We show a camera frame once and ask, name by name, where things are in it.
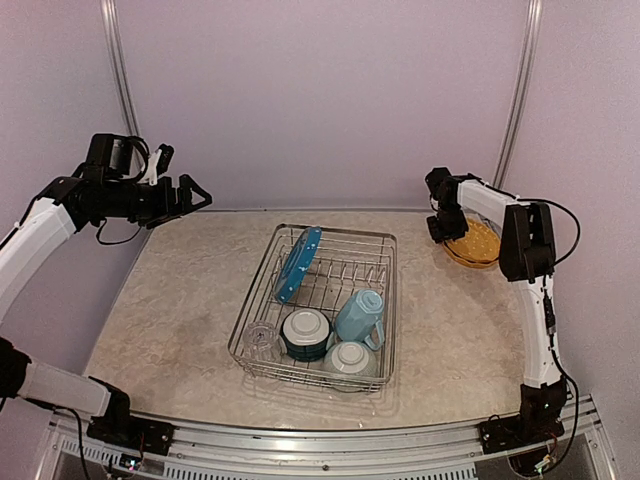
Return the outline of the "yellow speckled plate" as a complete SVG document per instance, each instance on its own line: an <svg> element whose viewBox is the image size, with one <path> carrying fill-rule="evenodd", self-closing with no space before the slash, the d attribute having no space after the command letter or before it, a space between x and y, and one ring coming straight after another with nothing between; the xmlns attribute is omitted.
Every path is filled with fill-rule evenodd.
<svg viewBox="0 0 640 480"><path fill-rule="evenodd" d="M498 263L497 258L492 260L477 260L477 259L467 258L462 255L459 255L454 250L452 250L446 242L444 242L442 246L444 251L452 260L454 260L458 264L463 265L465 267L475 268L475 269L485 269L485 268L490 268Z"/></svg>
<svg viewBox="0 0 640 480"><path fill-rule="evenodd" d="M500 238L483 222L466 218L468 231L457 240L446 240L452 250L459 255L477 260L499 260Z"/></svg>

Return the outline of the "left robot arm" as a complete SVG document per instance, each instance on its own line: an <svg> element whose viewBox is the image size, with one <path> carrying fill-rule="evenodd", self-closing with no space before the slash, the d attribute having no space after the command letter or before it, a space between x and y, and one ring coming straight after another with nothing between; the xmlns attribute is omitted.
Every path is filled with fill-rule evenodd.
<svg viewBox="0 0 640 480"><path fill-rule="evenodd" d="M54 179L30 202L1 242L1 311L8 312L45 261L85 226L120 218L152 230L203 209L211 194L189 175L167 176L174 150L150 150L137 136L97 133L87 157L70 176ZM54 409L100 417L102 430L121 445L140 434L137 418L113 405L114 388L41 363L1 341L1 397L20 397Z"/></svg>

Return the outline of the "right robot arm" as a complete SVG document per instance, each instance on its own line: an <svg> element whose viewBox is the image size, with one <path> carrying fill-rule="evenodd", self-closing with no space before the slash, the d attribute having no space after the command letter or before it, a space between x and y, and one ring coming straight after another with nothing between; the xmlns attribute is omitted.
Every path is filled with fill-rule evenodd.
<svg viewBox="0 0 640 480"><path fill-rule="evenodd" d="M556 254L551 207L544 199L521 198L473 175L454 175L436 167L425 177L434 215L427 226L437 244L469 233L465 214L474 212L500 230L498 265L520 294L525 349L524 377L517 414L491 417L478 426L482 449L495 453L557 439L560 420L575 381L560 362L556 342L553 275Z"/></svg>

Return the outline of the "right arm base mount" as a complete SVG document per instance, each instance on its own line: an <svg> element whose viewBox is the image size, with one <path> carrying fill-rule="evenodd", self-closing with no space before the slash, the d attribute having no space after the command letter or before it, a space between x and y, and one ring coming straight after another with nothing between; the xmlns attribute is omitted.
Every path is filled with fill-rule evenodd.
<svg viewBox="0 0 640 480"><path fill-rule="evenodd" d="M478 425L484 454L513 450L561 437L564 426L557 413L522 414L499 417L492 415Z"/></svg>

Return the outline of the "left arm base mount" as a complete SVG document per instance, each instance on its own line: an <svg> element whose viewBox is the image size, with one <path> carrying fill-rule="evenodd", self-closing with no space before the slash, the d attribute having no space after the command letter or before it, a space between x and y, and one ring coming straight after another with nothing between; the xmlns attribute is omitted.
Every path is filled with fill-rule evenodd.
<svg viewBox="0 0 640 480"><path fill-rule="evenodd" d="M167 456L175 432L168 422L134 416L127 398L112 397L102 416L91 418L87 436L141 454Z"/></svg>

